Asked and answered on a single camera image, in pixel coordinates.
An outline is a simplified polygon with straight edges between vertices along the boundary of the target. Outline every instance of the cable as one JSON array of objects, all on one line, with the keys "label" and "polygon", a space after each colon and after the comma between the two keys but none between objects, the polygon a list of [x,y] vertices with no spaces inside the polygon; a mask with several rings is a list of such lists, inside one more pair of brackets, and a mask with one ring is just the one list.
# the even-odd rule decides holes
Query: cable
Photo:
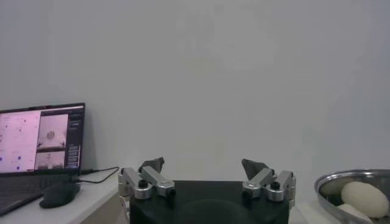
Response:
[{"label": "cable", "polygon": [[107,168],[107,169],[102,169],[102,170],[82,170],[81,173],[82,174],[88,174],[88,173],[96,173],[96,172],[100,172],[100,171],[107,171],[107,170],[113,170],[115,169],[112,173],[110,173],[108,176],[106,176],[103,180],[100,180],[100,181],[91,181],[91,180],[81,180],[81,179],[74,179],[72,180],[73,183],[80,183],[80,182],[84,182],[84,183],[93,183],[93,184],[99,184],[99,183],[102,183],[104,182],[105,180],[107,180],[110,176],[112,176],[114,173],[116,173],[118,170],[119,170],[119,166],[115,166],[115,167],[111,167],[111,168]]}]

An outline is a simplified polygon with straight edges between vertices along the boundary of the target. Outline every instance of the black computer mouse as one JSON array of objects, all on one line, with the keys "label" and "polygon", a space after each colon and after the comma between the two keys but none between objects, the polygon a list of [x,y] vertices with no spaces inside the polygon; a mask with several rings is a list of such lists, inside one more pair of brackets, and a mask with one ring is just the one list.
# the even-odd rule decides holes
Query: black computer mouse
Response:
[{"label": "black computer mouse", "polygon": [[71,202],[80,191],[76,183],[58,183],[43,191],[43,200],[39,203],[42,208],[55,208]]}]

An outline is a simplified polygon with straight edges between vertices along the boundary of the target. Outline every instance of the white desk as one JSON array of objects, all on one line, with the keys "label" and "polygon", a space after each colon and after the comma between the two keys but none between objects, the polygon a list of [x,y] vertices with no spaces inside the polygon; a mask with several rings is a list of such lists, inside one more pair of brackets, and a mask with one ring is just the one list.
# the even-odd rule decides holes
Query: white desk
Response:
[{"label": "white desk", "polygon": [[[92,173],[83,176],[82,179],[101,180],[109,173],[110,171]],[[117,174],[114,174],[101,184],[82,183],[80,192],[76,195],[75,199],[67,205],[59,208],[42,209],[39,207],[41,199],[38,199],[0,217],[0,223],[80,223],[112,198],[117,192],[118,178]],[[290,214],[290,224],[339,224],[339,222],[328,214],[317,201],[302,204],[298,203],[291,210]]]},{"label": "white desk", "polygon": [[299,203],[296,207],[305,217],[307,224],[341,224],[341,222],[329,214],[318,201]]},{"label": "white desk", "polygon": [[[111,171],[92,173],[82,176],[81,179],[97,181],[106,177],[110,172]],[[100,184],[81,183],[80,192],[76,195],[75,199],[67,205],[59,208],[42,209],[39,207],[41,199],[38,199],[0,217],[0,223],[80,223],[112,198],[117,192],[118,176],[117,174],[114,174]]]}]

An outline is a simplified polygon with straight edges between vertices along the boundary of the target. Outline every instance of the white egg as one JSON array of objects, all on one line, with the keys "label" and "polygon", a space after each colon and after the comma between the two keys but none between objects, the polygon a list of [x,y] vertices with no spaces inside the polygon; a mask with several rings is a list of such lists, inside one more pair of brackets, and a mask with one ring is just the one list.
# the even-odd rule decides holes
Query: white egg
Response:
[{"label": "white egg", "polygon": [[385,194],[370,184],[351,182],[342,189],[341,198],[368,217],[382,218],[389,214],[389,201]]},{"label": "white egg", "polygon": [[338,206],[338,208],[343,210],[343,211],[345,211],[345,212],[348,212],[351,215],[354,215],[354,216],[356,216],[358,218],[364,219],[365,221],[368,221],[368,222],[372,223],[371,219],[368,216],[366,216],[363,213],[359,212],[357,209],[355,209],[351,205],[343,204],[343,205]]}]

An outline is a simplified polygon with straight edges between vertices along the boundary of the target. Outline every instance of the stainless steel bowl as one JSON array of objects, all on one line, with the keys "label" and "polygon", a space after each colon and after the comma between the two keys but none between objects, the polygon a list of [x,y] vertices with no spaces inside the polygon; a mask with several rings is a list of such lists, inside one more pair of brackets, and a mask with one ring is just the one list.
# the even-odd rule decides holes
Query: stainless steel bowl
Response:
[{"label": "stainless steel bowl", "polygon": [[[342,188],[353,181],[369,183],[379,188],[388,200],[390,199],[390,170],[367,169],[333,172],[318,178],[314,184],[318,201],[327,212],[343,223],[369,224],[369,222],[337,208],[338,205],[343,204],[341,200]],[[371,220],[377,224],[390,223],[389,216]]]}]

